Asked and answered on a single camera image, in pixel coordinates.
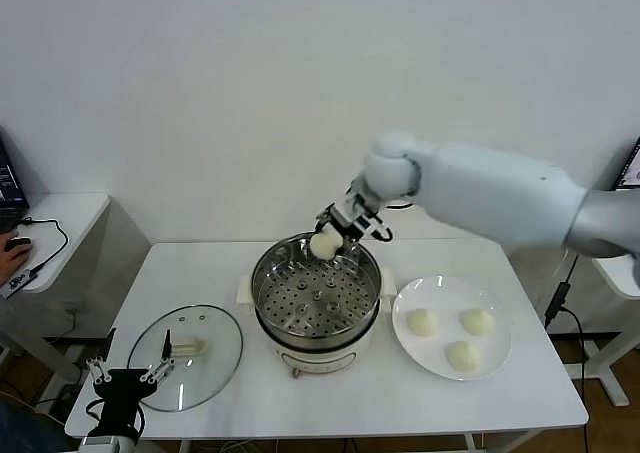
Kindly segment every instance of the dough ball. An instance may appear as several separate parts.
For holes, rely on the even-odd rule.
[[[311,237],[309,248],[313,256],[319,260],[329,261],[336,256],[336,251],[342,246],[342,241],[340,233],[327,225],[320,233]]]
[[[431,336],[438,329],[438,317],[432,310],[413,310],[407,315],[409,329],[418,336]]]
[[[493,315],[482,308],[473,308],[462,313],[460,323],[472,335],[487,336],[496,327]]]
[[[456,341],[444,350],[449,364],[462,373],[471,373],[480,369],[482,354],[477,346],[468,341]]]

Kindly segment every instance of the stainless steel pot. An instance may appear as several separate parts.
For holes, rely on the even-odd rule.
[[[309,250],[312,233],[273,245],[251,275],[251,295],[265,331],[283,345],[326,352],[351,344],[373,324],[382,278],[361,245],[331,261]]]

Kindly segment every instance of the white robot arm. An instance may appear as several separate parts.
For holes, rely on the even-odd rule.
[[[346,195],[318,216],[316,231],[339,237],[335,248],[365,234],[389,241],[377,212],[403,198],[498,243],[564,244],[591,257],[640,252],[640,192],[589,190],[548,162],[404,132],[376,140]]]

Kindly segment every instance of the white table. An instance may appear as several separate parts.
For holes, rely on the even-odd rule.
[[[633,258],[631,255],[618,258],[598,258],[593,264],[609,284],[615,294],[626,300],[640,300],[640,289],[633,278]],[[611,365],[640,344],[640,321],[621,332],[602,350],[593,341],[584,342],[584,350],[589,360],[584,365],[584,376],[598,379],[602,383],[614,406],[628,406],[629,398],[611,370]],[[573,379],[581,377],[579,363],[566,365]]]
[[[238,320],[240,365],[214,398],[180,413],[145,408],[147,439],[308,438],[502,432],[510,451],[540,430],[582,425],[588,415],[502,249],[482,239],[367,243],[400,288],[432,274],[466,279],[509,312],[513,353],[494,376],[475,382],[440,378],[404,352],[382,314],[364,357],[347,370],[293,379],[253,314],[236,304],[242,274],[269,243],[154,245],[114,322],[111,367],[127,364],[140,334],[158,317],[189,304],[212,304]],[[87,382],[66,423],[74,437],[95,421]]]
[[[51,218],[58,220],[69,236],[69,244],[40,270],[38,278],[16,293],[16,296],[41,293],[51,286],[104,212],[109,204],[109,197],[104,193],[61,193],[32,195],[29,196],[29,202],[31,203],[29,216],[34,220]],[[21,226],[19,233],[21,236],[31,238],[34,246],[34,253],[26,264],[26,268],[33,268],[56,251],[64,241],[55,225],[51,223]],[[0,297],[0,331],[5,336],[5,342],[8,338],[12,343],[7,345],[10,348],[14,345],[24,348],[66,380],[74,382],[78,378],[80,370],[73,364],[75,361],[73,356],[78,355],[78,350],[74,349],[69,353],[71,356],[65,358],[33,331],[29,325],[29,319],[22,318],[20,311],[12,306],[11,298],[6,300]],[[3,352],[0,363],[8,354],[8,350]]]

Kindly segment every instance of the white plate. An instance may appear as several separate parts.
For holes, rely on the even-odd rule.
[[[418,336],[409,329],[407,315],[416,309],[428,308],[438,317],[433,336]],[[489,310],[496,327],[488,336],[474,336],[460,323],[460,314],[470,308]],[[511,354],[511,332],[506,318],[495,300],[478,288],[450,276],[431,276],[414,280],[405,286],[393,305],[393,329],[409,355],[427,370],[453,380],[485,378],[504,365]],[[473,373],[454,369],[445,356],[445,347],[466,340],[482,352],[482,366]]]

